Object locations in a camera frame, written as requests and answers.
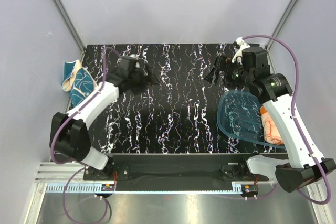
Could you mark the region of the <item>blue translucent plastic tray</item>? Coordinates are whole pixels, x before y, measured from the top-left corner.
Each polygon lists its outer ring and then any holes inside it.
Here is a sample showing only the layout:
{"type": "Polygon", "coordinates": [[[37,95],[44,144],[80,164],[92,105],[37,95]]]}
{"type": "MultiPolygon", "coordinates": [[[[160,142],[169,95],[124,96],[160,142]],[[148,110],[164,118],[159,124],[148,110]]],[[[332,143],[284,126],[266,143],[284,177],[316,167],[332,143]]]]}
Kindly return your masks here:
{"type": "Polygon", "coordinates": [[[217,110],[218,128],[228,137],[257,145],[285,149],[264,140],[257,97],[244,90],[226,91],[220,98],[217,110]]]}

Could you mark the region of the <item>teal and cream towel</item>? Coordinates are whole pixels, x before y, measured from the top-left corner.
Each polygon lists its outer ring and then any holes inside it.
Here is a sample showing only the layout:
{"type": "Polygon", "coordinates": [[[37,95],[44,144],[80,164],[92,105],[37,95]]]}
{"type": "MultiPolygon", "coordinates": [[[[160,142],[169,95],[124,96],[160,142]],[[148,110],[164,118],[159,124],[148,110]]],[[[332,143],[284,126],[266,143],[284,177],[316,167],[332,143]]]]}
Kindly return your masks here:
{"type": "Polygon", "coordinates": [[[88,97],[96,87],[96,81],[80,60],[64,63],[64,78],[61,88],[64,92],[69,93],[71,109],[88,97]]]}

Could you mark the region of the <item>orange cartoon print towel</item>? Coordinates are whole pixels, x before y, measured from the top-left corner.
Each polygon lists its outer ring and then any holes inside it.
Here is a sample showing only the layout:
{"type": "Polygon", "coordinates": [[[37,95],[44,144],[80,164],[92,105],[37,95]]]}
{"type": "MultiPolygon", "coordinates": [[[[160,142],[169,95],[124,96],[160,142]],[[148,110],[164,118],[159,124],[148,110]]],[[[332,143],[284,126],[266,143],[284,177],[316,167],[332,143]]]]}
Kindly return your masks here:
{"type": "Polygon", "coordinates": [[[283,140],[280,136],[280,133],[271,118],[268,111],[265,109],[264,106],[260,108],[260,114],[261,114],[261,122],[264,129],[264,140],[273,145],[283,145],[283,140]]]}

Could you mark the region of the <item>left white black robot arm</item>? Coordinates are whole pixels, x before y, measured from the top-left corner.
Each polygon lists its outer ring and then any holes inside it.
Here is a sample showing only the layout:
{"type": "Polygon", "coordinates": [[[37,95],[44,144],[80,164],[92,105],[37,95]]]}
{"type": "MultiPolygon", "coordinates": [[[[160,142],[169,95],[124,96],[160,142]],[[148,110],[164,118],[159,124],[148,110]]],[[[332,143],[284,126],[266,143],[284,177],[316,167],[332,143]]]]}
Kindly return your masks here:
{"type": "Polygon", "coordinates": [[[88,130],[120,95],[127,91],[137,95],[160,82],[152,67],[136,55],[121,56],[111,71],[107,71],[106,59],[102,62],[102,81],[93,92],[67,113],[57,112],[52,117],[49,146],[54,163],[60,163],[55,159],[55,153],[59,153],[107,180],[113,175],[113,159],[91,145],[88,130]]]}

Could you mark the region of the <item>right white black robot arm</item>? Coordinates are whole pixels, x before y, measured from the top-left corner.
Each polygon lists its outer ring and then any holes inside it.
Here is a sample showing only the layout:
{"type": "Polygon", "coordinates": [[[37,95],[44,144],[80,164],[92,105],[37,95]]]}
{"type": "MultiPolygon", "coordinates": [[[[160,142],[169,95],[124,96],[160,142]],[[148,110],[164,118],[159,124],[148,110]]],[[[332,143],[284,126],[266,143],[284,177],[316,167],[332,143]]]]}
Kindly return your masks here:
{"type": "Polygon", "coordinates": [[[334,159],[324,157],[303,125],[294,101],[296,91],[284,75],[270,72],[265,49],[247,46],[232,58],[217,56],[205,80],[217,83],[220,72],[228,85],[249,88],[269,113],[288,155],[287,160],[252,155],[238,167],[242,179],[262,175],[276,179],[283,190],[291,193],[326,179],[335,170],[334,159]]]}

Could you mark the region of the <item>left small connector board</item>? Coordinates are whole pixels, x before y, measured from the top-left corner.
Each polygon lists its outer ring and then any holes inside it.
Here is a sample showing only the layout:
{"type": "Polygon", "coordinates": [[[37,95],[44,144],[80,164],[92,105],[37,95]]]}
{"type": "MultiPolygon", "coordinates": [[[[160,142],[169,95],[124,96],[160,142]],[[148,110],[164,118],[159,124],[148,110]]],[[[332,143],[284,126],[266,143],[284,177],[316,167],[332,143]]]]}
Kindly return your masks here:
{"type": "Polygon", "coordinates": [[[101,191],[115,191],[115,184],[102,184],[101,191]]]}

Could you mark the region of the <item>small connector board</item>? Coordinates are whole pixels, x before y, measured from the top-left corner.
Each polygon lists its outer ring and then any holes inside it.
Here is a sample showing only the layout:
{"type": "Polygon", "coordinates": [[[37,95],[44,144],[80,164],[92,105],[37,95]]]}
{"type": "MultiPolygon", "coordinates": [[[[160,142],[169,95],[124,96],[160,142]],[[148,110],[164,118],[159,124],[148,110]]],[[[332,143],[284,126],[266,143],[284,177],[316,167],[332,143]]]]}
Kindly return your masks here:
{"type": "Polygon", "coordinates": [[[102,184],[101,191],[115,191],[115,184],[102,184]]]}
{"type": "Polygon", "coordinates": [[[242,192],[247,197],[257,196],[259,193],[259,186],[257,184],[243,185],[242,192]]]}

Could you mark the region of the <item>right small connector board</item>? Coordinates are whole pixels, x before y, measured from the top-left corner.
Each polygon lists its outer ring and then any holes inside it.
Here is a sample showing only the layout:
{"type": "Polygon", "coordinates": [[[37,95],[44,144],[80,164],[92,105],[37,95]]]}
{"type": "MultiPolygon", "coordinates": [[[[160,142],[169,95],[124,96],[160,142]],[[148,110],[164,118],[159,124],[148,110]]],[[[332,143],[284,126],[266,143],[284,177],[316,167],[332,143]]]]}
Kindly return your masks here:
{"type": "Polygon", "coordinates": [[[259,186],[257,184],[243,185],[242,192],[247,197],[257,196],[259,193],[259,186]]]}

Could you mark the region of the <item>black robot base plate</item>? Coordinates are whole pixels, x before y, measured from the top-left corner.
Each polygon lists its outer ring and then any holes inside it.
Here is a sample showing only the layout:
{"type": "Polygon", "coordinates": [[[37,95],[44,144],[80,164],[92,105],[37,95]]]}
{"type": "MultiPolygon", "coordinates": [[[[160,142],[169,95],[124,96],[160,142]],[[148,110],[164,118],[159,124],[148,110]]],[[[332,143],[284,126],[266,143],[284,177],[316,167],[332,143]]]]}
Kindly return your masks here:
{"type": "Polygon", "coordinates": [[[115,182],[118,192],[223,193],[235,183],[266,182],[243,167],[247,154],[114,154],[109,174],[93,168],[83,179],[115,182]]]}

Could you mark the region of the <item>left aluminium frame post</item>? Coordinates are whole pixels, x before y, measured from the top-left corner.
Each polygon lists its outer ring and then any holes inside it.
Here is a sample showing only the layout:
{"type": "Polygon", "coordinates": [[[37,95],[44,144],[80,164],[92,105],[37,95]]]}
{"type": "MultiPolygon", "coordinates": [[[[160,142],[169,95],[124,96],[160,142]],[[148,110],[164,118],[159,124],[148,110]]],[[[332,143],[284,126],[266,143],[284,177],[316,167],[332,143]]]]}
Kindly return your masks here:
{"type": "Polygon", "coordinates": [[[77,30],[75,29],[75,26],[73,22],[71,21],[63,3],[61,0],[52,0],[54,6],[56,7],[60,17],[62,18],[63,22],[65,23],[70,35],[72,36],[74,42],[76,43],[77,47],[83,53],[86,49],[86,46],[82,42],[77,30]]]}

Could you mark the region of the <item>aluminium frame post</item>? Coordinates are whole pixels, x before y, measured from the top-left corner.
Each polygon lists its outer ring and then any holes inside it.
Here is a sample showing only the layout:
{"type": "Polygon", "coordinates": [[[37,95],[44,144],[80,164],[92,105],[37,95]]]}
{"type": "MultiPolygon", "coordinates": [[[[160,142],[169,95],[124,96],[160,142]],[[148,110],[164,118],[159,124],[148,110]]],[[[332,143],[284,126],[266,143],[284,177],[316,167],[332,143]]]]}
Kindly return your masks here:
{"type": "Polygon", "coordinates": [[[63,3],[61,0],[52,0],[54,6],[56,7],[60,17],[62,18],[63,22],[65,23],[70,35],[72,36],[74,42],[76,43],[77,47],[83,53],[86,49],[86,46],[82,42],[77,30],[75,29],[75,26],[73,22],[71,21],[63,3]]]}
{"type": "Polygon", "coordinates": [[[282,31],[282,29],[284,28],[288,18],[290,17],[290,15],[292,14],[294,8],[296,7],[296,5],[298,4],[299,0],[290,0],[289,3],[287,4],[279,22],[277,23],[274,31],[272,32],[272,36],[273,37],[278,37],[282,31]]]}

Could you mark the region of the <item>right aluminium frame post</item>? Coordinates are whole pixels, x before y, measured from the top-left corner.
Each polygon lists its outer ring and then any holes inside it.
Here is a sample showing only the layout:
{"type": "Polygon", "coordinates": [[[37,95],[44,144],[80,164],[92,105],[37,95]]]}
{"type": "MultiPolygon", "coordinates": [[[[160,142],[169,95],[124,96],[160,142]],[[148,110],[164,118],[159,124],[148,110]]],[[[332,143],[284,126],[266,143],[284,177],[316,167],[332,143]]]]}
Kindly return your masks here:
{"type": "Polygon", "coordinates": [[[296,5],[298,4],[299,0],[290,0],[289,3],[287,4],[279,22],[277,23],[274,31],[272,32],[272,36],[273,37],[278,37],[282,31],[282,29],[284,28],[288,18],[290,17],[290,15],[292,14],[294,8],[296,7],[296,5]]]}

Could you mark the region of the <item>aluminium front rail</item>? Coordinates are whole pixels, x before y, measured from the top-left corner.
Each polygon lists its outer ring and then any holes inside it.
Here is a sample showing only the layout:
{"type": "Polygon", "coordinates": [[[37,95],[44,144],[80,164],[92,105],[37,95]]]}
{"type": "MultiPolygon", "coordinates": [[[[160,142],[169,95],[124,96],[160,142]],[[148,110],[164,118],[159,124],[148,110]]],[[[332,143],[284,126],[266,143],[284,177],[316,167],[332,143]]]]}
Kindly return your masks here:
{"type": "MultiPolygon", "coordinates": [[[[218,178],[223,181],[228,182],[249,182],[253,183],[255,180],[259,182],[271,182],[274,183],[276,180],[274,178],[267,178],[261,175],[248,175],[242,176],[238,170],[236,169],[236,163],[230,163],[229,169],[224,170],[220,168],[219,170],[209,173],[205,175],[206,178],[218,178]]],[[[139,176],[150,176],[154,177],[154,174],[145,174],[141,172],[135,172],[131,170],[131,168],[126,165],[123,168],[115,168],[113,174],[110,176],[106,176],[102,173],[101,170],[96,170],[92,167],[84,167],[77,163],[67,163],[58,165],[52,162],[41,163],[38,173],[36,175],[37,181],[49,181],[49,182],[56,182],[56,181],[63,181],[67,180],[72,176],[75,172],[79,174],[75,176],[76,181],[84,180],[84,181],[107,181],[111,182],[114,179],[117,181],[128,181],[132,178],[137,178],[139,176]]]]}

